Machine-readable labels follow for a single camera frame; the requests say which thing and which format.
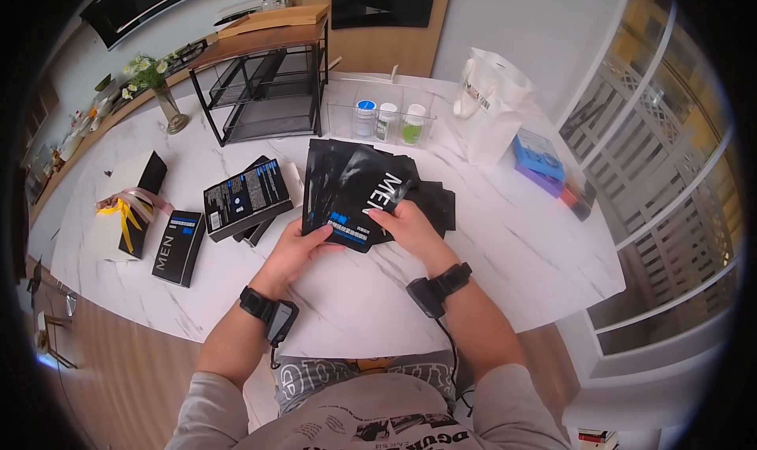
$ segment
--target white tote bag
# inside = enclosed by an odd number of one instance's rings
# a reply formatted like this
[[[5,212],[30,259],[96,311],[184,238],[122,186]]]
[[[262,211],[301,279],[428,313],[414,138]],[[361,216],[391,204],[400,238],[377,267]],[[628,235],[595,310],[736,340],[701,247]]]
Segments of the white tote bag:
[[[496,53],[471,48],[462,69],[451,125],[472,165],[497,164],[536,95],[528,78]]]

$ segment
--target purple box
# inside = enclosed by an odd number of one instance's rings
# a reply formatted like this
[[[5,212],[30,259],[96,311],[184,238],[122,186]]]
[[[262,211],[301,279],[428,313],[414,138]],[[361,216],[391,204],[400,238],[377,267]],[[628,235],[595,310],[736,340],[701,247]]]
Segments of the purple box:
[[[533,180],[540,188],[544,189],[547,193],[549,193],[550,196],[554,197],[555,199],[557,197],[560,197],[560,193],[563,192],[563,182],[561,180],[551,178],[550,176],[541,174],[540,172],[531,171],[529,168],[526,168],[518,164],[517,162],[516,171],[525,175],[525,177],[529,178],[530,180]]]

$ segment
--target hand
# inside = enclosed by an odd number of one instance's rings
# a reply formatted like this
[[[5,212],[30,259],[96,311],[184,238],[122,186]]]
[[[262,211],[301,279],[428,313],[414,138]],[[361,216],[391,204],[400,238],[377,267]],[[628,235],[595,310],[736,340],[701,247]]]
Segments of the hand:
[[[345,249],[342,245],[323,243],[333,230],[325,225],[303,237],[302,218],[291,222],[250,281],[250,287],[270,300],[278,300],[286,285],[296,280],[319,254]]]
[[[392,234],[408,253],[423,262],[430,277],[437,277],[460,260],[431,227],[421,209],[411,200],[402,200],[392,214],[370,209],[368,215]]]

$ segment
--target gray t-shirt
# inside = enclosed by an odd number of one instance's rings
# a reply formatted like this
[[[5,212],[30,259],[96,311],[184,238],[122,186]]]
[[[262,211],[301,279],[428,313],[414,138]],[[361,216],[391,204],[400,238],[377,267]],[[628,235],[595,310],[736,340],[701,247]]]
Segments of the gray t-shirt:
[[[327,387],[298,409],[248,434],[241,392],[195,373],[166,448],[244,450],[454,450],[569,446],[534,390],[528,370],[500,366],[476,385],[471,433],[447,413],[439,391],[406,374],[372,374]]]

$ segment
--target white marble table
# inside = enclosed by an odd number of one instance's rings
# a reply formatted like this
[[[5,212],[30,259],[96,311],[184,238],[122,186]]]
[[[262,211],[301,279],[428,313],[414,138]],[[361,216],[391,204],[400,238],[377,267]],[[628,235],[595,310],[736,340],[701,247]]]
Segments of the white marble table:
[[[431,87],[448,97],[455,86],[412,77],[398,81]],[[242,171],[262,154],[294,162],[302,175],[309,139],[221,148],[196,96],[184,97],[178,104],[192,115],[181,133],[166,135],[165,118],[155,108],[112,128],[92,148],[63,216],[52,275],[111,312],[202,342],[263,264],[284,226],[301,212],[279,216],[255,249],[231,238],[217,244],[205,238],[192,287],[187,290],[151,276],[167,222],[163,215],[147,231],[142,261],[110,263],[88,253],[85,241],[95,215],[94,202],[110,194],[103,191],[108,180],[103,171],[139,152],[155,150],[168,166],[164,198],[177,209],[200,211],[203,189]],[[474,278],[516,332],[554,322],[622,291],[620,263],[599,207],[595,204],[591,216],[580,222],[562,202],[513,169],[511,152],[496,166],[468,165],[442,119],[447,110],[443,101],[431,107],[440,120],[428,150],[380,147],[411,156],[422,179],[441,180],[446,189],[455,191],[457,230],[449,232],[446,241],[470,264]],[[221,126],[228,111],[217,110],[216,115]],[[567,146],[537,110],[526,116],[524,128],[552,138],[561,158],[574,165]],[[280,352],[369,358],[448,348],[436,323],[423,315],[404,290],[421,275],[420,263],[394,242],[375,246],[368,254],[346,250],[319,258],[291,285],[289,294],[299,305],[300,316]]]

